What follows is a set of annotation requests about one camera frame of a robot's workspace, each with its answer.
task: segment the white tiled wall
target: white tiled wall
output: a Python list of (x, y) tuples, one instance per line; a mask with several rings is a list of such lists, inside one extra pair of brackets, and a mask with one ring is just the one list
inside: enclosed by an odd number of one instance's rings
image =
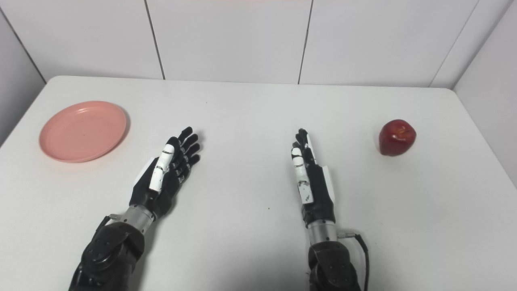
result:
[[(473, 56), (507, 2), (481, 1), (315, 0), (301, 83), (427, 87), (445, 60), (454, 73), (439, 75), (450, 86), (467, 65), (461, 57)], [(470, 19), (475, 9), (488, 16)], [(472, 21), (483, 29), (456, 42)]]
[(517, 2), (510, 6), (454, 90), (517, 185)]
[(44, 81), (0, 13), (0, 146)]
[(311, 0), (148, 0), (172, 80), (297, 83)]
[[(511, 0), (147, 0), (167, 79), (451, 87)], [(0, 0), (48, 80), (162, 78), (144, 0)]]
[(0, 0), (0, 7), (47, 81), (162, 78), (142, 0)]

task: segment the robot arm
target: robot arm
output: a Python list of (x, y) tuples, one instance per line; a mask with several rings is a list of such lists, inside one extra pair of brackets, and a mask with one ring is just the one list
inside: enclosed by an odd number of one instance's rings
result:
[(102, 220), (81, 256), (69, 291), (128, 289), (129, 277), (144, 253), (145, 232), (170, 210), (191, 167), (200, 160), (195, 154), (200, 145), (192, 132), (187, 127), (168, 140), (136, 182), (124, 215), (111, 214)]
[(348, 249), (338, 241), (334, 192), (328, 168), (317, 164), (311, 139), (304, 129), (296, 135), (291, 158), (311, 243), (310, 291), (360, 291)]

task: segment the red apple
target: red apple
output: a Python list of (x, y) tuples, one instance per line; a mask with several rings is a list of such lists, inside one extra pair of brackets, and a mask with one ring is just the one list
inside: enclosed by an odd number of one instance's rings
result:
[(379, 134), (381, 154), (398, 156), (405, 153), (415, 142), (417, 132), (402, 119), (395, 119), (383, 126)]

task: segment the black wire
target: black wire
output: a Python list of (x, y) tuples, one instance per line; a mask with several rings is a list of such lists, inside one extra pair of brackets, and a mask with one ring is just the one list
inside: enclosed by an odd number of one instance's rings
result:
[(368, 247), (366, 246), (366, 243), (362, 239), (361, 235), (354, 235), (354, 238), (361, 245), (362, 251), (364, 252), (364, 264), (366, 267), (366, 272), (364, 274), (363, 291), (368, 291), (368, 280), (370, 279), (370, 255), (368, 253)]
[(110, 221), (110, 217), (109, 216), (105, 216), (104, 219), (100, 222), (99, 226), (97, 226), (97, 229), (95, 230), (95, 234), (97, 234), (97, 232), (99, 232), (99, 230), (104, 226), (106, 225), (106, 223), (108, 223), (108, 221)]

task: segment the table surface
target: table surface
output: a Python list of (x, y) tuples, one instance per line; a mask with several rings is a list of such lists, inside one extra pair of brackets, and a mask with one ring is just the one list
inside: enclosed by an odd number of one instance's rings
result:
[[(91, 162), (46, 157), (44, 123), (86, 100), (121, 106), (128, 135)], [(417, 140), (382, 156), (378, 132), (399, 118)], [(0, 149), (2, 289), (66, 290), (99, 222), (189, 125), (201, 161), (146, 234), (131, 290), (308, 290), (300, 127), (329, 166), (337, 225), (369, 245), (370, 290), (515, 288), (516, 189), (450, 90), (56, 77)], [(343, 243), (362, 281), (360, 247)]]

